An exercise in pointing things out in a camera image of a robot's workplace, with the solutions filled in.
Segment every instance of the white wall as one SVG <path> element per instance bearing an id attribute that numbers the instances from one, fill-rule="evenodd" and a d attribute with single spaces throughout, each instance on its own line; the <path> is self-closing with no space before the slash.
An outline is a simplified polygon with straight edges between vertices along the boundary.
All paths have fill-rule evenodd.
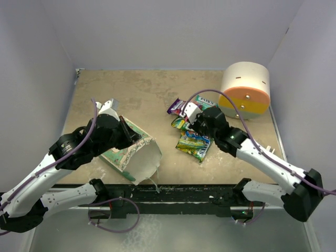
<path id="1" fill-rule="evenodd" d="M 41 2 L 0 1 L 0 192 L 60 136 L 75 76 Z"/>
<path id="2" fill-rule="evenodd" d="M 336 189 L 336 2 L 306 0 L 268 65 L 271 99 L 288 160 Z M 312 215 L 323 251 L 336 248 L 336 197 Z"/>
<path id="3" fill-rule="evenodd" d="M 41 0 L 77 68 L 266 65 L 303 0 Z"/>

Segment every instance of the white cylinder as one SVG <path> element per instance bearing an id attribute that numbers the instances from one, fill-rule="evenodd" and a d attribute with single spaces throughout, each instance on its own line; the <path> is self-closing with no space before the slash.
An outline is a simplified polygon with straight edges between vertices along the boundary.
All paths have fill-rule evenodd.
<path id="1" fill-rule="evenodd" d="M 270 105 L 269 72 L 257 63 L 243 61 L 229 66 L 220 90 L 233 100 L 244 119 L 263 114 Z M 238 117 L 225 97 L 219 96 L 218 105 L 227 116 Z"/>

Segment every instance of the snack wrapper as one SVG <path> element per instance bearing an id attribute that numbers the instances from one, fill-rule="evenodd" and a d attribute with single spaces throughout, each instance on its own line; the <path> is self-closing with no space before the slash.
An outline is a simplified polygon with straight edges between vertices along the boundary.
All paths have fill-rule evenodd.
<path id="1" fill-rule="evenodd" d="M 208 141 L 209 140 L 209 138 L 207 136 L 199 135 L 194 131 L 186 131 L 185 135 L 188 138 L 192 138 L 192 139 L 196 139 L 196 140 L 202 140 L 202 141 Z"/>
<path id="2" fill-rule="evenodd" d="M 172 121 L 171 126 L 180 130 L 188 130 L 193 131 L 193 129 L 190 129 L 190 123 L 187 122 L 184 118 L 177 117 Z"/>
<path id="3" fill-rule="evenodd" d="M 201 110 L 204 111 L 205 109 L 211 108 L 211 107 L 218 107 L 218 104 L 209 101 L 208 99 L 205 99 L 199 95 L 196 96 L 195 99 L 196 103 L 198 103 L 199 105 L 201 105 Z"/>
<path id="4" fill-rule="evenodd" d="M 205 155 L 207 153 L 207 151 L 209 150 L 213 140 L 209 139 L 208 137 L 206 136 L 202 136 L 203 139 L 205 140 L 204 141 L 204 147 L 200 148 L 200 149 L 192 149 L 192 148 L 179 148 L 176 146 L 176 148 L 180 151 L 183 151 L 185 153 L 189 153 L 190 155 L 196 157 L 199 162 L 203 162 L 204 158 L 205 158 Z"/>
<path id="5" fill-rule="evenodd" d="M 177 143 L 177 148 L 201 149 L 205 146 L 203 139 L 189 138 L 186 135 L 187 131 L 182 131 L 180 140 Z"/>
<path id="6" fill-rule="evenodd" d="M 186 101 L 180 100 L 179 98 L 177 98 L 173 104 L 168 108 L 167 113 L 168 114 L 178 114 L 180 115 L 181 110 L 183 108 L 183 106 L 185 105 Z M 200 109 L 202 109 L 202 105 L 198 104 L 197 102 L 193 102 L 194 104 L 196 104 Z"/>

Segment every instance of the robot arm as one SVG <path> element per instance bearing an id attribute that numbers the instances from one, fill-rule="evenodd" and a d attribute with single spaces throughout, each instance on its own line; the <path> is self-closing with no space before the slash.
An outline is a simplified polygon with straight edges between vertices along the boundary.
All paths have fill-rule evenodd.
<path id="1" fill-rule="evenodd" d="M 44 167 L 53 164 L 73 150 L 87 135 L 92 119 L 86 127 L 79 127 L 71 134 L 62 135 L 50 147 L 41 163 L 12 190 L 0 198 L 0 206 L 6 206 L 0 212 L 0 229 L 17 233 L 26 232 L 39 225 L 44 218 L 70 207 L 90 204 L 108 199 L 108 192 L 101 180 L 93 179 L 89 183 L 60 193 L 46 193 L 61 178 L 76 170 L 110 148 L 124 149 L 141 138 L 114 110 L 115 100 L 107 101 L 100 109 L 94 129 L 85 144 L 69 158 L 54 167 L 36 175 Z M 15 195 L 9 196 L 31 177 L 35 179 Z"/>
<path id="2" fill-rule="evenodd" d="M 321 175 L 317 171 L 311 169 L 307 172 L 291 165 L 257 143 L 260 148 L 258 150 L 246 132 L 229 126 L 219 108 L 212 107 L 202 112 L 193 103 L 188 103 L 184 112 L 185 114 L 181 116 L 188 117 L 192 124 L 191 128 L 198 134 L 213 138 L 222 151 L 253 165 L 277 183 L 277 185 L 263 184 L 245 178 L 235 187 L 237 197 L 281 206 L 293 218 L 301 222 L 307 221 L 323 199 L 323 194 L 309 187 L 294 174 L 323 187 Z M 285 165 L 290 172 L 270 161 L 263 154 Z"/>

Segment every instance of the beige countertop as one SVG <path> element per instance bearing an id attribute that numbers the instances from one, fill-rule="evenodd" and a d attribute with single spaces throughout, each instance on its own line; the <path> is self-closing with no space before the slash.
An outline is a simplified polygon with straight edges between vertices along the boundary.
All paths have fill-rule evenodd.
<path id="1" fill-rule="evenodd" d="M 177 97 L 186 100 L 201 89 L 219 89 L 222 76 L 223 71 L 209 70 L 83 70 L 77 82 L 64 133 L 86 125 L 92 118 L 91 97 L 101 103 L 116 98 L 120 102 L 118 114 L 155 137 L 163 154 L 159 180 L 156 174 L 152 177 L 159 184 L 235 184 L 244 177 L 273 183 L 264 173 L 220 151 L 215 144 L 210 147 L 203 163 L 175 148 L 180 131 L 171 127 L 176 116 L 167 114 L 167 108 Z M 202 96 L 214 101 L 218 99 L 215 93 L 204 93 Z M 239 120 L 227 120 L 230 125 L 243 129 Z M 281 156 L 269 111 L 248 121 L 247 125 L 261 145 L 270 145 L 275 148 L 275 154 Z M 102 179 L 106 184 L 131 183 L 99 158 L 81 166 L 59 183 L 84 184 L 92 178 Z"/>

